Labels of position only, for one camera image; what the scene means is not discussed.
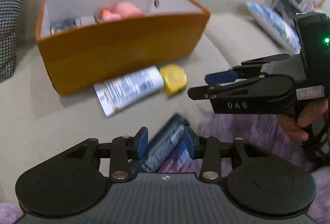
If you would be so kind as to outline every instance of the logo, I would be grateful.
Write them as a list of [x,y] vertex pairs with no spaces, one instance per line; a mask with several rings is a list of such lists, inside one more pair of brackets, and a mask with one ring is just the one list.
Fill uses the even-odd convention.
[[228,102],[227,105],[228,105],[229,109],[233,109],[233,108],[234,109],[238,109],[238,108],[247,109],[248,108],[246,102],[236,103],[236,104],[232,103],[232,102]]
[[171,177],[168,176],[168,175],[162,177],[163,180],[169,180],[170,178],[171,178]]

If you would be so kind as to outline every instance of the blue pillow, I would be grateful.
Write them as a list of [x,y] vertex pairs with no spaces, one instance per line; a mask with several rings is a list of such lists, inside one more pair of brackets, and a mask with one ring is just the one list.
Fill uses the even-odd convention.
[[298,54],[300,52],[298,35],[277,13],[271,8],[255,2],[247,2],[246,5],[258,24],[270,37],[290,53]]

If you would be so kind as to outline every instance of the sticker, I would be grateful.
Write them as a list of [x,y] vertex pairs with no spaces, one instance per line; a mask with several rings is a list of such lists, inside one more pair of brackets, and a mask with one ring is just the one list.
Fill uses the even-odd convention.
[[306,100],[324,97],[324,86],[318,85],[313,87],[306,87],[296,89],[297,100]]

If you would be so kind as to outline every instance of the textured black surface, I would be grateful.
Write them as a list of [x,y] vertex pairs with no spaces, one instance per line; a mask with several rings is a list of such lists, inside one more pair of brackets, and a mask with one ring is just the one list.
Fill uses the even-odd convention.
[[279,157],[249,158],[229,174],[226,188],[244,208],[273,216],[306,210],[316,195],[310,173]]
[[45,162],[17,180],[16,195],[26,211],[61,217],[83,212],[102,198],[106,179],[92,165],[82,159],[54,160],[55,165]]
[[96,207],[65,219],[25,215],[18,224],[312,224],[308,216],[285,220],[258,218],[235,207],[217,185],[194,174],[140,173],[134,181],[115,184]]

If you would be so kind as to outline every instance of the houndstooth pillow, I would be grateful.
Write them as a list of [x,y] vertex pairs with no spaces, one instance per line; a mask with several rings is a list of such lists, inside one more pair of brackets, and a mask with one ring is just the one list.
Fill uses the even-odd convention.
[[0,0],[0,77],[11,77],[16,63],[18,18],[23,0]]

